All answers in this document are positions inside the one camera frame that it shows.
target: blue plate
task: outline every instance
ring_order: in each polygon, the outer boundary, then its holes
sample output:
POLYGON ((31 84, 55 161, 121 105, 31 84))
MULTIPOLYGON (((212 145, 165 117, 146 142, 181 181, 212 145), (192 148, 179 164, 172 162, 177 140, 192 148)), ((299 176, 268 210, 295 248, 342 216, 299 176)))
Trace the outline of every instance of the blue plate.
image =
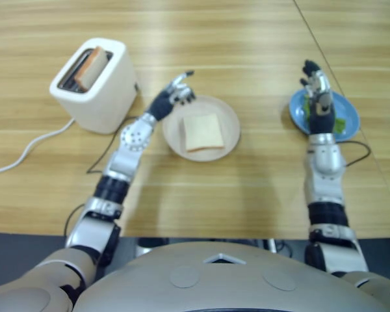
MULTIPOLYGON (((293 94, 291 102, 289 103, 289 112, 294 124, 302 130, 302 132, 309 134, 309 125, 305 118, 306 90, 301 89, 293 94)), ((333 104, 335 106, 335 113, 337 118, 345 120, 345 129, 342 133, 335 133, 335 139, 338 142, 346 141, 352 138, 359 129, 359 116, 356 108, 342 95, 332 92, 333 104)))

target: plate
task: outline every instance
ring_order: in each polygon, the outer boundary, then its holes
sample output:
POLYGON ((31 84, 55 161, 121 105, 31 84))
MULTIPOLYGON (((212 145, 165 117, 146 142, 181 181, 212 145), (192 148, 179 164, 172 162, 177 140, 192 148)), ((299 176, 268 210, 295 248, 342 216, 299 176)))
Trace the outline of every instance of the plate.
POLYGON ((211 96, 197 96, 192 103, 177 104, 174 111, 163 120, 163 135, 170 148, 191 161, 215 161, 231 152, 240 139, 241 127, 234 110, 225 102, 211 96), (224 148, 201 149, 187 152, 183 118, 192 115, 215 113, 220 122, 224 148))
MULTIPOLYGON (((289 112, 294 124, 305 134, 309 134, 309 124, 306 121, 304 105, 306 90, 301 89, 293 94, 289 103, 289 112)), ((342 133, 334 133, 337 142, 351 139, 357 134, 360 121, 356 108, 342 95, 332 92, 333 105, 337 118, 345 120, 345 129, 342 133)))

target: bread slice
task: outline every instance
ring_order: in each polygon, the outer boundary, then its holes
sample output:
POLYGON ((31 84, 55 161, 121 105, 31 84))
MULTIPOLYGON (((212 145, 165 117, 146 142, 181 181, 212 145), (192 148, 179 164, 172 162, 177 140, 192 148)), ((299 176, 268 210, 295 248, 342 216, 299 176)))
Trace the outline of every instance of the bread slice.
POLYGON ((186 116, 185 147, 187 151, 207 148, 224 148, 220 122, 216 114, 186 116))
POLYGON ((102 47, 96 47, 73 78, 79 87, 88 91, 109 60, 102 47))

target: wooden plate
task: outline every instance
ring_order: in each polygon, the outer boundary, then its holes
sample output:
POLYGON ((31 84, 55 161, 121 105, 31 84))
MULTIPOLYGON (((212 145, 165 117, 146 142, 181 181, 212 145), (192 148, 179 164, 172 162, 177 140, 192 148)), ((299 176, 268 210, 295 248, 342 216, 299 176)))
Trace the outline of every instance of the wooden plate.
POLYGON ((177 104, 163 120, 163 135, 178 155, 191 161, 215 161, 231 152, 240 139, 241 127, 234 110, 225 102, 211 96, 198 96, 192 103, 177 104), (224 148, 201 149, 187 152, 183 117, 215 113, 220 122, 224 148))

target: wood grain surface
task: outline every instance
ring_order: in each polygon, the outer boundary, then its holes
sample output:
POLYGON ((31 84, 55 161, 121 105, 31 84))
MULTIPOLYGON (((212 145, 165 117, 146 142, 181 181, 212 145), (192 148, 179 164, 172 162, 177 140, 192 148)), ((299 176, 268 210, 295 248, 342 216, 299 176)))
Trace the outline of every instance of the wood grain surface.
MULTIPOLYGON (((344 75, 333 68, 338 85, 291 0, 0 0, 0 167, 15 161, 31 139, 69 120, 49 95, 49 84, 85 40, 98 36, 129 48, 141 87, 130 116, 141 114, 175 75, 193 69, 188 82, 195 92, 226 101, 242 127, 234 152, 210 163, 175 155, 158 127, 125 202, 123 235, 306 238, 306 137, 286 105, 300 88, 307 58, 327 69, 334 90, 341 85, 353 102, 367 99, 354 104, 375 125, 376 157, 350 167, 343 187, 357 234, 390 237, 390 110, 376 106, 390 89, 390 75, 379 79, 377 89, 369 87, 371 93, 362 92, 374 74, 352 70, 363 47, 346 50, 344 75)), ((390 58, 382 48, 378 55, 390 58)), ((386 99, 383 105, 390 104, 386 99)), ((371 139, 365 124, 356 140, 371 139)), ((60 235, 69 212, 94 191, 99 176, 85 171, 110 139, 74 125, 0 174, 0 232, 60 235)), ((342 149, 349 161, 364 153, 359 146, 342 149)))

